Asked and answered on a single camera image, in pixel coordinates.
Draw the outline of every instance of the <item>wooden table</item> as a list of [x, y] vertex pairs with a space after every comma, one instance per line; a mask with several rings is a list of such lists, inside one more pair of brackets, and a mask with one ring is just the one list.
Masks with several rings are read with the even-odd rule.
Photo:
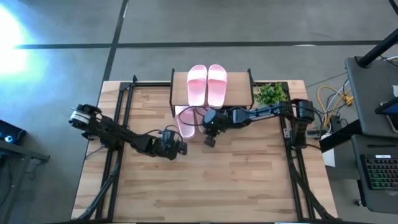
[[[307, 98], [303, 81], [286, 82], [291, 99]], [[106, 116], [113, 117], [119, 84], [103, 85], [98, 106]], [[169, 92], [168, 87], [135, 87], [129, 127], [144, 133], [176, 124], [170, 111]], [[214, 148], [202, 143], [204, 137], [197, 129], [196, 136], [188, 142], [188, 155], [179, 155], [174, 161], [138, 154], [126, 144], [113, 221], [297, 220], [278, 118], [228, 130], [216, 137]], [[98, 141], [90, 142], [87, 153], [99, 146]], [[311, 190], [328, 212], [337, 217], [321, 152], [308, 147], [303, 156]], [[103, 150], [85, 161], [72, 218], [81, 215], [98, 193], [105, 157]], [[303, 193], [300, 197], [306, 214]]]

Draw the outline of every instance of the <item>wooden shelf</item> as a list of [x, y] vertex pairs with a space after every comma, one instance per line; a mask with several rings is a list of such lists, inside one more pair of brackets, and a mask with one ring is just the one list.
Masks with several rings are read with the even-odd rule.
[[[251, 106], [253, 104], [251, 74], [249, 72], [228, 72], [224, 106]], [[188, 72], [173, 72], [170, 90], [171, 106], [188, 105], [187, 75]]]

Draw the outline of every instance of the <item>leaves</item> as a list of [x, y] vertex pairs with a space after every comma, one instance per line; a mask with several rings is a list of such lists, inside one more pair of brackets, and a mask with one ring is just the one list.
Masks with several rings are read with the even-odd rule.
[[275, 83], [274, 86], [272, 86], [272, 84], [273, 83], [268, 83], [257, 88], [257, 92], [254, 94], [254, 99], [260, 105], [271, 105], [279, 101], [287, 100], [287, 95], [282, 88], [282, 84]]

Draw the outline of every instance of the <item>keyboard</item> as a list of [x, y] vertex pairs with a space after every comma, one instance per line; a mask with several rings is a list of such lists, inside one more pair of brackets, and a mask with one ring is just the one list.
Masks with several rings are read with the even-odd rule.
[[398, 190], [398, 155], [361, 155], [371, 190]]

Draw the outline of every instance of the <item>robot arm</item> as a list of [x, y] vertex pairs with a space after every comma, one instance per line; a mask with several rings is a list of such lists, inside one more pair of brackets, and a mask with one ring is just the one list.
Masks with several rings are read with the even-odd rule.
[[161, 138], [149, 134], [136, 134], [107, 116], [97, 118], [97, 114], [101, 114], [101, 110], [95, 106], [78, 105], [69, 123], [74, 128], [85, 131], [82, 135], [87, 139], [90, 139], [90, 136], [98, 136], [101, 144], [110, 149], [118, 149], [124, 141], [137, 152], [151, 157], [160, 156], [173, 160], [178, 153], [187, 154], [187, 143], [174, 140], [174, 132], [164, 130]]
[[[290, 108], [296, 108], [296, 116]], [[278, 102], [273, 105], [264, 106], [254, 110], [236, 108], [234, 110], [213, 110], [207, 111], [203, 118], [203, 127], [207, 137], [205, 144], [214, 147], [216, 137], [219, 133], [229, 128], [243, 128], [252, 122], [262, 119], [281, 116], [292, 122], [290, 134], [291, 143], [295, 147], [305, 148], [305, 132], [307, 125], [314, 120], [312, 102], [308, 100], [292, 100], [291, 102]]]

